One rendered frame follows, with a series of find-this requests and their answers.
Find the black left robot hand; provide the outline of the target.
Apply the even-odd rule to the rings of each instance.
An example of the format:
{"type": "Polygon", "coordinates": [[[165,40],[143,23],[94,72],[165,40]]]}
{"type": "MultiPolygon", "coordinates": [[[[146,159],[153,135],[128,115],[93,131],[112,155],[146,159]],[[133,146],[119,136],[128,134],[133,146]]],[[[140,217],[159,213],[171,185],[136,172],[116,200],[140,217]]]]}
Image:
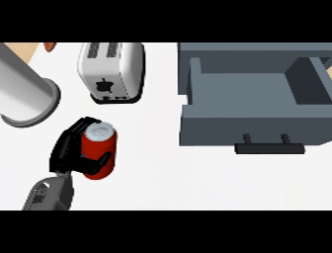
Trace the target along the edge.
{"type": "Polygon", "coordinates": [[[71,171],[94,175],[106,165],[111,153],[106,152],[97,160],[84,158],[81,155],[81,134],[91,124],[102,123],[100,120],[85,117],[62,132],[50,157],[50,171],[66,173],[71,171]]]}

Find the red can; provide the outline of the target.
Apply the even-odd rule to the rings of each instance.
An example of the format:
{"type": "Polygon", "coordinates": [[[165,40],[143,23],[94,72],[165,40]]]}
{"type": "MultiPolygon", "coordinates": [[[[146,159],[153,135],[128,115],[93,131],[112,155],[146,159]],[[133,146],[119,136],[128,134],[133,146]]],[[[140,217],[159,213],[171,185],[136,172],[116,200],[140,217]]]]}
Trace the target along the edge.
{"type": "Polygon", "coordinates": [[[85,174],[90,180],[103,179],[114,171],[116,156],[116,130],[111,124],[102,122],[91,124],[81,134],[81,155],[84,158],[97,160],[109,152],[111,158],[106,165],[94,175],[85,174]]]}

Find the grey open drawer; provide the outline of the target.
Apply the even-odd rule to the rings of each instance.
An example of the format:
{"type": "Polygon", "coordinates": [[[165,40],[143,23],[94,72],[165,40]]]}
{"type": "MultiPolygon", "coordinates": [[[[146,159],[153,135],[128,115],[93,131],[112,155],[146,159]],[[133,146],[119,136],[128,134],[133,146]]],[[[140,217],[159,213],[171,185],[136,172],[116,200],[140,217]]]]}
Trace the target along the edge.
{"type": "Polygon", "coordinates": [[[255,143],[278,143],[284,135],[304,145],[332,140],[332,82],[319,58],[300,58],[284,73],[205,73],[201,67],[190,59],[183,146],[233,145],[245,135],[255,143]]]}

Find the white cylindrical container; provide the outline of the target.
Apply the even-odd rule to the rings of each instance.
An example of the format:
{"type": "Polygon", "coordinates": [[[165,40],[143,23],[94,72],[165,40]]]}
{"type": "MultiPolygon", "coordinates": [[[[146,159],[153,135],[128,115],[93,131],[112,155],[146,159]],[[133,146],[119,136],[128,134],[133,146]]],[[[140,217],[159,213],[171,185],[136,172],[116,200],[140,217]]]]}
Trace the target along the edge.
{"type": "Polygon", "coordinates": [[[12,127],[32,127],[56,110],[60,90],[0,42],[0,115],[12,127]]]}

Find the white toaster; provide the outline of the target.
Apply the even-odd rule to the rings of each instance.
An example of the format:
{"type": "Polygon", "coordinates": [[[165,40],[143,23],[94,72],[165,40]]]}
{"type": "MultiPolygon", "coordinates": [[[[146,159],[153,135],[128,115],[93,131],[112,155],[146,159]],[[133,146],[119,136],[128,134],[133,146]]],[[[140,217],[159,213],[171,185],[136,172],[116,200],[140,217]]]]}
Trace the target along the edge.
{"type": "Polygon", "coordinates": [[[85,42],[77,71],[97,104],[131,104],[143,94],[146,51],[140,42],[85,42]]]}

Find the grey cabinet body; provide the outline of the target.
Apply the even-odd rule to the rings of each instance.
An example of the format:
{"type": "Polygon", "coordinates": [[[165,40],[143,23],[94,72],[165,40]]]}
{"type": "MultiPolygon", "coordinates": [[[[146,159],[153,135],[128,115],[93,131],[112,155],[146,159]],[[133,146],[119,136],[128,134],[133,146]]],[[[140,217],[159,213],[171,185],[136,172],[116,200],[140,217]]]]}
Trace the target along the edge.
{"type": "Polygon", "coordinates": [[[285,73],[303,57],[332,66],[332,42],[180,42],[177,94],[186,94],[189,60],[201,60],[204,73],[285,73]]]}

